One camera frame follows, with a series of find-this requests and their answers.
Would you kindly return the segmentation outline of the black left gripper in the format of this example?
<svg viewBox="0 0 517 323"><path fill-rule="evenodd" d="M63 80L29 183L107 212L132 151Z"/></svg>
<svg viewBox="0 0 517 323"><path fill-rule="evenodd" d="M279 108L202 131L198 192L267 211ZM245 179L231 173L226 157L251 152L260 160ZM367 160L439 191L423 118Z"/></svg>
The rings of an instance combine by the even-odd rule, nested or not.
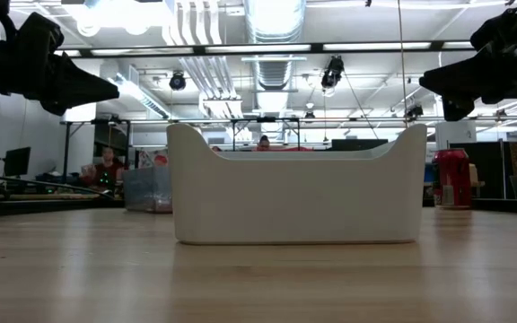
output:
<svg viewBox="0 0 517 323"><path fill-rule="evenodd" d="M9 12L10 0L0 0L0 93L40 100L56 116L81 102L119 97L117 85L84 71L67 54L54 55L64 41L57 24L31 13L16 27Z"/></svg>

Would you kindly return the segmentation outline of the clear grey plastic bin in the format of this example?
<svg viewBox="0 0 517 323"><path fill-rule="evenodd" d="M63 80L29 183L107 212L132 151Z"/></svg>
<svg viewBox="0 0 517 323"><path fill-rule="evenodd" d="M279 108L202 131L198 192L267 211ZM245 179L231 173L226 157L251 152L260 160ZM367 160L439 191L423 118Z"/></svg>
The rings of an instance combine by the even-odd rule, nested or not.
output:
<svg viewBox="0 0 517 323"><path fill-rule="evenodd" d="M125 208L156 214L172 212L169 168L153 166L123 173Z"/></svg>

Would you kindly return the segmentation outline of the silver ventilation duct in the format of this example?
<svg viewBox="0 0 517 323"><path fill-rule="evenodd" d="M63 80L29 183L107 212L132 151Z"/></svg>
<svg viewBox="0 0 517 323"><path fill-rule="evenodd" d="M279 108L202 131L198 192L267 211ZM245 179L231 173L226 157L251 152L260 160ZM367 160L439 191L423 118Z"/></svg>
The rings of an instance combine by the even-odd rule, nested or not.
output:
<svg viewBox="0 0 517 323"><path fill-rule="evenodd" d="M295 43L302 37L306 0L243 0L248 39L253 44ZM289 84L291 62L255 62L253 72L264 90Z"/></svg>

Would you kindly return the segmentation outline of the wide black screen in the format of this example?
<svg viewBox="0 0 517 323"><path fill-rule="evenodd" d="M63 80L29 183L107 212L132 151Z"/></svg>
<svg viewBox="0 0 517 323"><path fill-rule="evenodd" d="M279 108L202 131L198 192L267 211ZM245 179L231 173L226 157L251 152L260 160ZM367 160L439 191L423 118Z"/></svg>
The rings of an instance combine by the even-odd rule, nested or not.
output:
<svg viewBox="0 0 517 323"><path fill-rule="evenodd" d="M387 139L333 139L330 150L340 152L364 151L388 142Z"/></svg>

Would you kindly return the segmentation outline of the thin black rod red tip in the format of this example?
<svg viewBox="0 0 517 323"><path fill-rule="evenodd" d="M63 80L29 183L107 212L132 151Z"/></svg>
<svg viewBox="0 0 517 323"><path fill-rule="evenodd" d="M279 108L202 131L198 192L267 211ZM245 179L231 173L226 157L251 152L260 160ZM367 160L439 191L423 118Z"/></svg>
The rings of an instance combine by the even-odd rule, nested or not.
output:
<svg viewBox="0 0 517 323"><path fill-rule="evenodd" d="M82 199L85 198L94 198L94 199L105 199L105 200L115 200L115 197L107 190L107 191L98 191L93 190L91 188L83 188L77 187L67 184L55 183L55 182L47 182L47 181L37 181L37 180L28 180L28 179L19 179L12 177L0 177L0 181L4 183L17 183L20 186L34 186L36 188L62 188L63 190L70 190L70 193L64 194L51 194L51 193L37 193L31 194L31 196L35 196L39 199L45 199L46 196L56 196L59 199L76 199L78 195L83 194ZM15 194L11 190L4 188L0 185L0 200L12 200L15 198L19 198L20 200L26 200L30 195L29 194Z"/></svg>

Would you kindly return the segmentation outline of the black partition panel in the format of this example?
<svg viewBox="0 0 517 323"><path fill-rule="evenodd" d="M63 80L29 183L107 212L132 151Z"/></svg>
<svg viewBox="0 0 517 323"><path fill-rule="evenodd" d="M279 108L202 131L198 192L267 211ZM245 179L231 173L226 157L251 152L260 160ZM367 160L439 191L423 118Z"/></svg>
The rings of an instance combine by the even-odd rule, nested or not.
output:
<svg viewBox="0 0 517 323"><path fill-rule="evenodd" d="M463 149L478 172L478 180L485 185L480 188L480 198L504 198L504 161L499 142L450 144L450 148Z"/></svg>

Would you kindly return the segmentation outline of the white plastic bin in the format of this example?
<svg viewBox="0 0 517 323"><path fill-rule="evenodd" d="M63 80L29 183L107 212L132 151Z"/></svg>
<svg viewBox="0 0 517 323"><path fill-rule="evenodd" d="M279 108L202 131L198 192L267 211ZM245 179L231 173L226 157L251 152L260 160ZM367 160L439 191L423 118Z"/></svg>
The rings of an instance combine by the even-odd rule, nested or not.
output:
<svg viewBox="0 0 517 323"><path fill-rule="evenodd" d="M418 238L426 128L366 151L215 152L167 129L175 234L195 245L402 243Z"/></svg>

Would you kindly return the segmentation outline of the red soda can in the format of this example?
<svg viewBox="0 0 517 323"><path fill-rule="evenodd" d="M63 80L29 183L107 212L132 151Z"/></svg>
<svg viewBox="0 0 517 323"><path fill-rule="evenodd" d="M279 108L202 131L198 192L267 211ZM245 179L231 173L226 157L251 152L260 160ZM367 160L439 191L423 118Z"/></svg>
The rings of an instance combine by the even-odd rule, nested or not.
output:
<svg viewBox="0 0 517 323"><path fill-rule="evenodd" d="M471 207L469 157L464 149L444 149L434 154L434 205L447 209Z"/></svg>

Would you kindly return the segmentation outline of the long black ceiling light bar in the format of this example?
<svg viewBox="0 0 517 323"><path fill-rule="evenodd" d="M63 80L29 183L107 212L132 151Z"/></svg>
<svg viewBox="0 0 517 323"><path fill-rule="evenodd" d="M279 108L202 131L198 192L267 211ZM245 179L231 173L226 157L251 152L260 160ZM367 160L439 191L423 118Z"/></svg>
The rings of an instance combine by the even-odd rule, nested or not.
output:
<svg viewBox="0 0 517 323"><path fill-rule="evenodd" d="M58 55L78 58L122 57L205 57L261 55L334 55L371 53L429 53L472 51L466 40L429 40L406 42L346 42L346 43L265 43L152 46L127 48L60 48Z"/></svg>

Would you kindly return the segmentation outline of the black computer monitor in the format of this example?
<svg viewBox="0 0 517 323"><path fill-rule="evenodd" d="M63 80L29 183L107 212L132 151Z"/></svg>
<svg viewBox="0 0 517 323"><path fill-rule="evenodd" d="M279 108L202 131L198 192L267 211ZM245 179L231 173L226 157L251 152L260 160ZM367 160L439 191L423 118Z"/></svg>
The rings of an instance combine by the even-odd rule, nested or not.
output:
<svg viewBox="0 0 517 323"><path fill-rule="evenodd" d="M9 150L4 157L4 174L7 177L26 175L29 170L31 148Z"/></svg>

